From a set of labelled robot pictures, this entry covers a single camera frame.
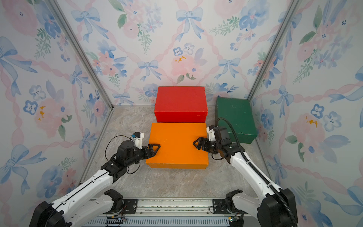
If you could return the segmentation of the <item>orange shoebox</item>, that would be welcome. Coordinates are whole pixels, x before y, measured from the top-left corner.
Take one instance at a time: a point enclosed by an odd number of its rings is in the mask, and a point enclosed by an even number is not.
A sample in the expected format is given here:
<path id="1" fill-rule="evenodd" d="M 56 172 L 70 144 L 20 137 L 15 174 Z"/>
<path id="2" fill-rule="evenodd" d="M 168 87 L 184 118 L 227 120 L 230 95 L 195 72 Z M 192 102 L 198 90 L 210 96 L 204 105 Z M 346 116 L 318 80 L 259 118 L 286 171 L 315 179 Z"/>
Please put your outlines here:
<path id="1" fill-rule="evenodd" d="M 153 123 L 149 144 L 159 144 L 160 149 L 146 164 L 151 168 L 206 169 L 208 153 L 193 145 L 198 138 L 207 137 L 206 128 L 206 124 Z"/>

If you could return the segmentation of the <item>green shoebox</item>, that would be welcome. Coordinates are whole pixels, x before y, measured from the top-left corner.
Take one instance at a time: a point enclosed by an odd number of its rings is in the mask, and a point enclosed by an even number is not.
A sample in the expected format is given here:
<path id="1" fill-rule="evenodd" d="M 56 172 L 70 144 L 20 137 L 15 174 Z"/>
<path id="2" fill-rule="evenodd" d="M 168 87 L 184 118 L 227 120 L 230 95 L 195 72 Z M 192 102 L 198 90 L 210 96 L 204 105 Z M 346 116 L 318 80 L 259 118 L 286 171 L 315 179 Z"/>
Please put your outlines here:
<path id="1" fill-rule="evenodd" d="M 251 144 L 257 137 L 250 102 L 247 99 L 218 97 L 215 118 L 225 118 L 233 126 L 240 143 Z"/>

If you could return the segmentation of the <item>red shoebox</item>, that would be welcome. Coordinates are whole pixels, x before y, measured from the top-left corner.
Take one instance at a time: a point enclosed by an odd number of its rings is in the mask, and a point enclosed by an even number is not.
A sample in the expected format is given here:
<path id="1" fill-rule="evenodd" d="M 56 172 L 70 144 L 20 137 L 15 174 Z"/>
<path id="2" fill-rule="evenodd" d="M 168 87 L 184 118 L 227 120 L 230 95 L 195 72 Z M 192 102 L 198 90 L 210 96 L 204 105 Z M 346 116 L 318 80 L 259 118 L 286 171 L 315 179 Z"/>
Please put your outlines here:
<path id="1" fill-rule="evenodd" d="M 208 115 L 205 88 L 159 87 L 154 114 L 158 123 L 205 123 Z"/>

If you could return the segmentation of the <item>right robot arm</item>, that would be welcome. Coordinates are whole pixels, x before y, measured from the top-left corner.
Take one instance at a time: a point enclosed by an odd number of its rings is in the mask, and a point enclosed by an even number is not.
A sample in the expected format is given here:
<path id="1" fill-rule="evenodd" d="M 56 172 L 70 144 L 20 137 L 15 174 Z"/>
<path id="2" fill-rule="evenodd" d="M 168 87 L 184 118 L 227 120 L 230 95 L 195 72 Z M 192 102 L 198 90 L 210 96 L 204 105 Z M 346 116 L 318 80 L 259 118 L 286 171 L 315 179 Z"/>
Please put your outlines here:
<path id="1" fill-rule="evenodd" d="M 270 180 L 249 158 L 239 143 L 230 139 L 211 141 L 200 137 L 193 142 L 198 150 L 220 154 L 249 183 L 256 193 L 250 197 L 240 190 L 226 196 L 232 212 L 243 211 L 256 218 L 262 227 L 296 227 L 298 225 L 295 196 Z"/>

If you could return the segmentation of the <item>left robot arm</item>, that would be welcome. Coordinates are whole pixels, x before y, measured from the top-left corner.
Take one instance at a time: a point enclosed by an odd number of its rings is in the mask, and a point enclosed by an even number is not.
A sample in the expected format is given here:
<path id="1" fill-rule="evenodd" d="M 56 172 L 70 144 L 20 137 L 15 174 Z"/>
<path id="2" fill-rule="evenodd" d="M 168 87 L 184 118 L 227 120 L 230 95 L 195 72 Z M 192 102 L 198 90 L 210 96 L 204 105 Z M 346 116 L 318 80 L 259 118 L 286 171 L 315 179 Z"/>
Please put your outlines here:
<path id="1" fill-rule="evenodd" d="M 133 164 L 154 157 L 160 147 L 159 144 L 137 146 L 132 140 L 123 141 L 117 153 L 84 183 L 51 203 L 40 203 L 35 208 L 29 225 L 81 227 L 101 214 L 122 213 L 127 207 L 123 196 L 108 187 L 127 174 Z"/>

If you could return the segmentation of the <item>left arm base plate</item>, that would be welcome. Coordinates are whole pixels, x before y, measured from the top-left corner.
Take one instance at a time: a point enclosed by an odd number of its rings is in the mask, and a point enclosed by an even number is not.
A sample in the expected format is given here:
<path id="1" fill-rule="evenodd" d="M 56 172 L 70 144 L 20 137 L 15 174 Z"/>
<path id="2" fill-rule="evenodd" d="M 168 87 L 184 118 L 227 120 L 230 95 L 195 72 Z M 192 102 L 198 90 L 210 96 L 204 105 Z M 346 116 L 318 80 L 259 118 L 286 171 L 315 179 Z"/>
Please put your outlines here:
<path id="1" fill-rule="evenodd" d="M 136 214 L 138 199 L 118 199 L 113 202 L 109 214 Z"/>

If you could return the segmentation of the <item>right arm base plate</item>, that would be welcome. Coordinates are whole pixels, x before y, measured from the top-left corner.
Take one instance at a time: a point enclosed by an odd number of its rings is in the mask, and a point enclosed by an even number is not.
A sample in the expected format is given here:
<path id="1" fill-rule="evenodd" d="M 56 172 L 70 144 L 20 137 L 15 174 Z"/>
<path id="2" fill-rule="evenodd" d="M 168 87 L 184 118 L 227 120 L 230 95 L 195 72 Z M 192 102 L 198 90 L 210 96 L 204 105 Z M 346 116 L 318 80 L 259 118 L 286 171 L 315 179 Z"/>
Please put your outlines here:
<path id="1" fill-rule="evenodd" d="M 238 216 L 248 214 L 244 211 L 232 211 L 232 208 L 228 208 L 225 199 L 212 199 L 212 206 L 209 211 L 216 215 Z"/>

